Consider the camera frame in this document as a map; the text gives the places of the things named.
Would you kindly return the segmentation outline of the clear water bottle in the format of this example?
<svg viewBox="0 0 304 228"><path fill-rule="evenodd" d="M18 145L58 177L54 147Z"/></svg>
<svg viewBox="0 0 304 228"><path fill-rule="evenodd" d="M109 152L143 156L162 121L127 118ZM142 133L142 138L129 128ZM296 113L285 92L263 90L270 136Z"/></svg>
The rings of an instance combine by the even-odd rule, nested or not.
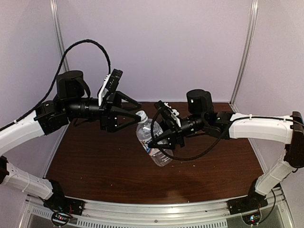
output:
<svg viewBox="0 0 304 228"><path fill-rule="evenodd" d="M156 165L160 167L166 166L172 161L172 159L166 156L159 148L151 147L151 145L155 146L151 134L152 119L148 118L148 115L144 110L138 111L136 115L138 115L141 118L136 128L137 139L139 140L144 150L147 152L147 154L150 156L150 158L154 161ZM155 121L153 125L154 138L156 139L162 133L163 133L162 128ZM168 155L173 156L172 150L163 149L163 151L165 151Z"/></svg>

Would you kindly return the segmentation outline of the white water bottle cap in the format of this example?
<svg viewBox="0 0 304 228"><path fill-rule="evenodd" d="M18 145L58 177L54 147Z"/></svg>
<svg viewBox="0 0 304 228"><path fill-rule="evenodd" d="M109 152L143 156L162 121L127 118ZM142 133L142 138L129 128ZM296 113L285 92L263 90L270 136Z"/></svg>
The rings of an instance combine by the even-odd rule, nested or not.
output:
<svg viewBox="0 0 304 228"><path fill-rule="evenodd" d="M140 117L140 121L138 122L138 124L142 124L145 123L149 118L146 114L146 112L144 110L140 110L136 113L137 116Z"/></svg>

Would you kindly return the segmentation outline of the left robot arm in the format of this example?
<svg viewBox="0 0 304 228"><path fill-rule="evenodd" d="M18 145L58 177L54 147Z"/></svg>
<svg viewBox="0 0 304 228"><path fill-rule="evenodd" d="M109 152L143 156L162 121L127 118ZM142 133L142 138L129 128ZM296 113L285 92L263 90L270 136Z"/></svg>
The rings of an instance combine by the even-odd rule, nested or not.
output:
<svg viewBox="0 0 304 228"><path fill-rule="evenodd" d="M140 118L133 111L140 109L141 104L117 90L122 74L114 69L107 75L97 98L91 97L82 71L58 75L53 100L42 102L0 132L0 183L49 200L58 211L64 211L68 200L58 182L17 168L4 154L29 140L55 132L74 119L83 119L85 123L99 121L101 130L110 133L138 123Z"/></svg>

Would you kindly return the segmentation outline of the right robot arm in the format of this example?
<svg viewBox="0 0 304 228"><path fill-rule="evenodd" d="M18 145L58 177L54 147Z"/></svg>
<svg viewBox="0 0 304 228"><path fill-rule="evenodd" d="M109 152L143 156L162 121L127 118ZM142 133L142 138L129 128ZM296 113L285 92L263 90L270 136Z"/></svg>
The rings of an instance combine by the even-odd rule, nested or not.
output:
<svg viewBox="0 0 304 228"><path fill-rule="evenodd" d="M304 166L304 122L299 112L286 116L256 116L233 112L215 112L211 93L194 89L186 94L189 116L181 118L167 103L155 103L157 115L162 116L162 134L151 134L150 148L160 151L173 150L176 145L184 146L184 138L202 131L216 138L195 160L211 151L222 139L260 139L285 144L282 155L262 176L253 183L253 190L244 198L246 209L254 209L271 189L282 182L290 173Z"/></svg>

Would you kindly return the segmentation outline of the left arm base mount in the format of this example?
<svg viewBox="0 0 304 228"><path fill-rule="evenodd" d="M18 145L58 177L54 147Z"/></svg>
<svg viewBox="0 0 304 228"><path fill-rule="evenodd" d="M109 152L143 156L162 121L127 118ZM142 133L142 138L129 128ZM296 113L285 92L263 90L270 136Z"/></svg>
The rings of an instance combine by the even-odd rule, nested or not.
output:
<svg viewBox="0 0 304 228"><path fill-rule="evenodd" d="M50 198L43 200L44 206L53 211L81 216L84 210L85 202L83 200L66 197L57 181L49 181L52 186L52 195Z"/></svg>

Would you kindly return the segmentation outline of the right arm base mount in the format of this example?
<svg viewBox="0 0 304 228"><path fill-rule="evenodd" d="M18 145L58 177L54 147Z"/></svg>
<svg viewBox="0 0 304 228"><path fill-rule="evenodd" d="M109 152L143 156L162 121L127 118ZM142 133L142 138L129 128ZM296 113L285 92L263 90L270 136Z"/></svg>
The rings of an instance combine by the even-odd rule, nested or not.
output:
<svg viewBox="0 0 304 228"><path fill-rule="evenodd" d="M227 206L230 215L256 210L259 209L260 207L265 207L268 205L266 196L260 195L255 191L256 182L257 179L255 179L252 182L247 196L236 199L230 199L227 201Z"/></svg>

